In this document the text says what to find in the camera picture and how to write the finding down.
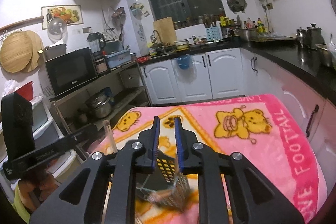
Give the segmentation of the person's left hand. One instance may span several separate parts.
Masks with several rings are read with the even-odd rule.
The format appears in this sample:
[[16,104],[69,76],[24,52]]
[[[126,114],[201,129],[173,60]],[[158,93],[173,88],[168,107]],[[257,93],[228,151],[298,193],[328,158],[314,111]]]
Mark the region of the person's left hand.
[[24,175],[18,182],[19,199],[29,213],[34,212],[56,189],[58,183],[45,169]]

